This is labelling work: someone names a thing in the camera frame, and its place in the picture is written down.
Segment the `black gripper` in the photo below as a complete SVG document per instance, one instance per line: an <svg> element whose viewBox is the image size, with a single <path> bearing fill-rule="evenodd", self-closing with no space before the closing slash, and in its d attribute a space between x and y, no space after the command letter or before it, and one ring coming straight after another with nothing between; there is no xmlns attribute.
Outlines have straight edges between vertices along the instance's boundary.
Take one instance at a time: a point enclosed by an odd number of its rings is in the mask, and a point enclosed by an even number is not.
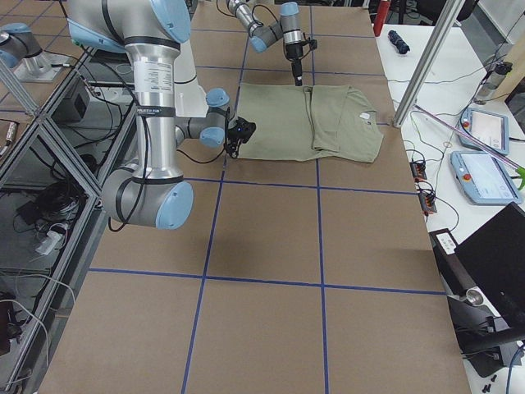
<svg viewBox="0 0 525 394"><path fill-rule="evenodd" d="M231 158L238 158L240 146L249 142L256 131L256 124L238 117L235 124L226 132L226 153Z"/></svg>
<svg viewBox="0 0 525 394"><path fill-rule="evenodd" d="M304 55L303 44L301 41L285 44L285 58L291 63L294 85L303 85L303 68L301 58Z"/></svg>

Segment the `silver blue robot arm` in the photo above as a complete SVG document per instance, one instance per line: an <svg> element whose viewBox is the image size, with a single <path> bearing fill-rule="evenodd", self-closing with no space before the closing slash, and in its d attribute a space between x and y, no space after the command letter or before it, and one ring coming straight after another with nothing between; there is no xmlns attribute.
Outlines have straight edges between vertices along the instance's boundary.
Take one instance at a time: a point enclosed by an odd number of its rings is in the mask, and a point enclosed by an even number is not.
<svg viewBox="0 0 525 394"><path fill-rule="evenodd" d="M265 25L255 15L256 5L246 1L226 1L228 12L246 29L249 42L257 53L267 51L279 40L283 43L285 59L290 62L294 84L303 85L304 47L309 45L299 20L299 5L296 2L281 4L280 15L274 22Z"/></svg>
<svg viewBox="0 0 525 394"><path fill-rule="evenodd" d="M192 210L194 191L176 162L186 139L235 156L256 130L237 117L224 89L199 85L184 1L71 1L76 42L124 53L132 67L138 155L105 181L102 203L123 224L174 230Z"/></svg>

